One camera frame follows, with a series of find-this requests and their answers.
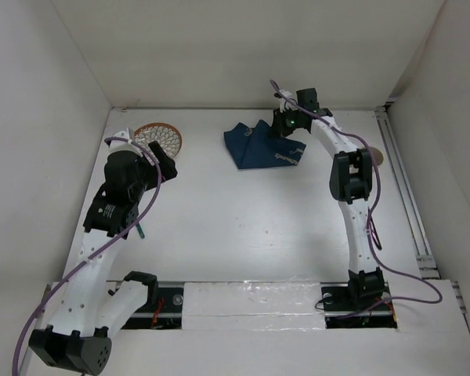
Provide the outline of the brown rimmed floral plate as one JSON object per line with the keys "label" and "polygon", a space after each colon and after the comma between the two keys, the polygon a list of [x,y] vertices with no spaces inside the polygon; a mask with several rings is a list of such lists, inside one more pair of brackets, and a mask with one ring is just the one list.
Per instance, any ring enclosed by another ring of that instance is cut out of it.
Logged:
{"label": "brown rimmed floral plate", "polygon": [[155,122],[143,125],[135,130],[135,141],[142,146],[158,142],[162,150],[172,159],[176,158],[182,148],[183,138],[173,125]]}

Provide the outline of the green handled metal fork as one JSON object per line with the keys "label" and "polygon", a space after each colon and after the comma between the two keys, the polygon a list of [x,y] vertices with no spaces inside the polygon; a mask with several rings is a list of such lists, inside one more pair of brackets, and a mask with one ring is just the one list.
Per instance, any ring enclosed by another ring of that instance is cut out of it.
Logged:
{"label": "green handled metal fork", "polygon": [[143,231],[143,228],[141,227],[141,225],[139,223],[136,224],[136,229],[138,230],[138,233],[139,233],[139,236],[141,239],[145,239],[145,233]]}

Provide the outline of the blue fish placemat cloth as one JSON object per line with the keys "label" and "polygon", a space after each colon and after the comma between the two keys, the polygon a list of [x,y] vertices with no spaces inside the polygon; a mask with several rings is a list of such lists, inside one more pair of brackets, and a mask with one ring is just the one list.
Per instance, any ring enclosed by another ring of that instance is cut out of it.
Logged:
{"label": "blue fish placemat cloth", "polygon": [[238,123],[223,133],[223,139],[239,170],[297,166],[306,145],[286,138],[270,136],[270,126],[259,120],[255,127]]}

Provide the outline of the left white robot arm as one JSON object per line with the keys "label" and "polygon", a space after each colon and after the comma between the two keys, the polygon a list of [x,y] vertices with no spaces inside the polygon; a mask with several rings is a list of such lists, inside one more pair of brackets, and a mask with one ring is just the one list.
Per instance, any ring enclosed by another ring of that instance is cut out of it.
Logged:
{"label": "left white robot arm", "polygon": [[44,329],[31,332],[28,346],[49,367],[99,375],[112,350],[112,338],[138,309],[158,304],[153,274],[131,271],[106,303],[107,278],[130,231],[149,211],[139,209],[145,192],[177,176],[175,162],[153,141],[147,147],[113,136],[104,181],[83,222],[77,265],[57,284],[64,289],[59,308]]}

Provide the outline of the beige paper cup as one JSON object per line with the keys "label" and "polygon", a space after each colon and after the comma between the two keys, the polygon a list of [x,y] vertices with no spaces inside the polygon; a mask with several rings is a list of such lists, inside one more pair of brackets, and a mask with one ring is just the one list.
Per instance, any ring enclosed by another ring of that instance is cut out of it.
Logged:
{"label": "beige paper cup", "polygon": [[370,147],[370,152],[372,154],[372,157],[374,159],[374,163],[379,167],[380,165],[383,164],[384,162],[384,155],[383,153],[378,149],[378,148],[375,148],[375,147]]}

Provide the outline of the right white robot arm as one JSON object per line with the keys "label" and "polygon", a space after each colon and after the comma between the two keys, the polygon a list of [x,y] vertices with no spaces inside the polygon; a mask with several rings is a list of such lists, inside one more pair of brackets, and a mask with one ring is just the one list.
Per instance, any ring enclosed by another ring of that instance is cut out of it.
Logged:
{"label": "right white robot arm", "polygon": [[338,202],[345,223],[349,246],[347,285],[322,287],[323,297],[316,306],[325,312],[346,316],[381,301],[386,292],[383,272],[372,251],[369,197],[373,188],[374,162],[366,142],[357,146],[358,137],[342,131],[333,114],[320,107],[315,89],[297,91],[297,96],[275,88],[279,107],[273,111],[270,134],[284,138],[305,129],[318,139],[332,158],[329,190]]}

